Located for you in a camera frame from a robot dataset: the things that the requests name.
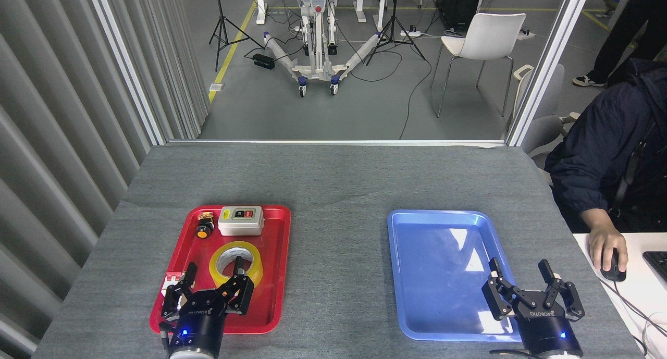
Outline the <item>person's hand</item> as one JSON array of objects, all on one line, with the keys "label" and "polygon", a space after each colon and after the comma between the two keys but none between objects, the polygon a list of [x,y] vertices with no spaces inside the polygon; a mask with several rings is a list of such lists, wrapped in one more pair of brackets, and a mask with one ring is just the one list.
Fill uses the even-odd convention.
[{"label": "person's hand", "polygon": [[612,257],[614,257],[614,251],[616,251],[619,271],[627,270],[626,238],[612,224],[594,226],[588,236],[588,249],[595,269],[610,271],[612,269]]}]

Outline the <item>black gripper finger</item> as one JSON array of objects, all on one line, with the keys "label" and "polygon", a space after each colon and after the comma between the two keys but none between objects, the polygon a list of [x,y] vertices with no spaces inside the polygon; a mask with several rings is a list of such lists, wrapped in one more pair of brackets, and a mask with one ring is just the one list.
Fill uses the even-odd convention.
[{"label": "black gripper finger", "polygon": [[490,276],[482,286],[482,293],[495,320],[503,320],[512,314],[514,305],[512,300],[526,303],[524,290],[512,285],[500,269],[498,259],[493,257],[489,261]]},{"label": "black gripper finger", "polygon": [[571,281],[563,281],[560,276],[555,274],[547,259],[542,259],[538,263],[538,268],[544,282],[547,284],[547,288],[544,290],[546,299],[543,302],[543,307],[547,310],[555,309],[557,304],[555,300],[560,295],[565,304],[565,319],[575,322],[583,318],[585,309],[582,306],[576,286]]},{"label": "black gripper finger", "polygon": [[200,311],[200,305],[191,290],[196,274],[197,265],[191,262],[180,280],[167,286],[160,313],[162,319],[176,320]]},{"label": "black gripper finger", "polygon": [[232,276],[215,289],[214,302],[221,302],[227,314],[246,315],[252,300],[255,284],[245,271],[245,260],[238,255],[234,259]]}]

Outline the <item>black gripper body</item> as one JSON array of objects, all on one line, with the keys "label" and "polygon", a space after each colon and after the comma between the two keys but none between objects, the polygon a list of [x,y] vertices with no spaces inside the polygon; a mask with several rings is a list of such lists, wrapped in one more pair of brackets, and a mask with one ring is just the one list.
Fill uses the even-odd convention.
[{"label": "black gripper body", "polygon": [[169,356],[217,356],[221,348],[227,301],[222,292],[184,293],[185,304],[171,340]]},{"label": "black gripper body", "polygon": [[565,310],[557,302],[545,306],[547,294],[529,292],[528,303],[515,298],[515,320],[524,348],[532,356],[583,356]]}]

